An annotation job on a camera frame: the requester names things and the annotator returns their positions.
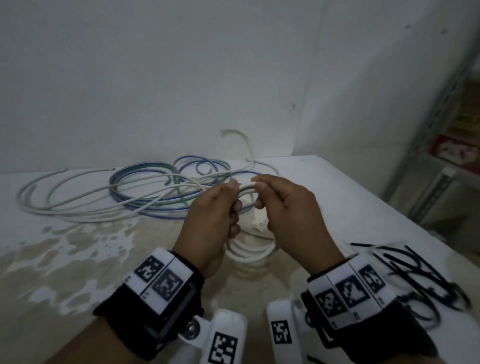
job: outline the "beige surface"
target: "beige surface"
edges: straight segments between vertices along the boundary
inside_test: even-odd
[[[39,231],[37,243],[12,246],[0,258],[1,362],[44,362],[92,321],[93,308],[111,294],[127,271],[155,247],[171,248],[180,228],[179,221],[153,218],[64,229],[46,226]],[[240,238],[253,244],[257,240]],[[289,295],[289,279],[297,268],[281,251],[257,267],[225,258],[205,283],[206,316],[220,307],[248,318],[245,363],[273,362],[265,307]],[[174,349],[161,353],[157,362],[164,362]]]

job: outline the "white table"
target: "white table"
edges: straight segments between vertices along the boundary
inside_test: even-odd
[[[373,244],[408,241],[409,246],[447,279],[456,280],[474,305],[480,303],[476,293],[480,269],[323,159],[298,156],[261,161],[274,165],[284,177],[315,193],[327,227],[342,248],[342,240]],[[234,161],[232,166],[243,163]],[[266,167],[255,169],[268,172]],[[125,272],[155,246],[171,247],[181,228],[181,222],[145,217],[79,226],[26,214],[16,206],[14,194],[21,185],[40,174],[0,175],[0,353],[3,363],[45,361],[92,320],[93,307],[115,289]],[[87,191],[104,185],[110,174],[99,172],[73,180],[59,189],[54,200],[71,196],[74,189]],[[247,180],[240,177],[240,182]],[[270,257],[263,271],[245,269],[226,258],[221,270],[205,284],[203,302],[207,314],[219,306],[248,317],[245,363],[272,361],[264,308],[267,302],[286,297],[295,290],[291,277],[298,268],[283,252]],[[429,334],[441,357],[450,364],[478,363],[480,328],[477,321],[470,313],[437,306],[443,320],[440,327]],[[348,362],[336,354],[337,351],[323,357],[330,359],[328,363]]]

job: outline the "hand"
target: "hand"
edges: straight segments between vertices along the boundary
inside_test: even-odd
[[[235,179],[203,192],[190,206],[173,251],[196,266],[204,278],[221,266],[223,244],[240,232],[237,199],[239,184]]]
[[[311,275],[328,269],[345,257],[330,236],[315,195],[305,187],[277,176],[252,178],[258,198],[266,207],[268,229],[275,241]]]

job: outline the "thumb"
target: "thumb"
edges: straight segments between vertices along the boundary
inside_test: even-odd
[[[216,197],[215,205],[222,211],[228,213],[238,198],[239,184],[236,180],[232,179],[228,183],[223,183],[218,186],[220,187],[220,192]]]
[[[263,202],[267,209],[267,216],[270,218],[272,214],[283,210],[283,202],[272,188],[265,182],[257,182],[255,184],[255,191],[258,193],[258,198]]]

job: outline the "skin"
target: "skin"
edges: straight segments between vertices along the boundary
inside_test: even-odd
[[[311,275],[341,262],[344,256],[330,236],[315,195],[305,187],[271,175],[252,178],[258,198],[266,207],[268,228],[278,246]],[[240,232],[242,205],[236,180],[204,192],[191,205],[173,250],[196,266],[204,278],[214,275],[223,261],[223,245]],[[62,348],[48,364],[139,364],[103,318],[96,319]],[[385,364],[439,364],[439,358],[399,355]]]

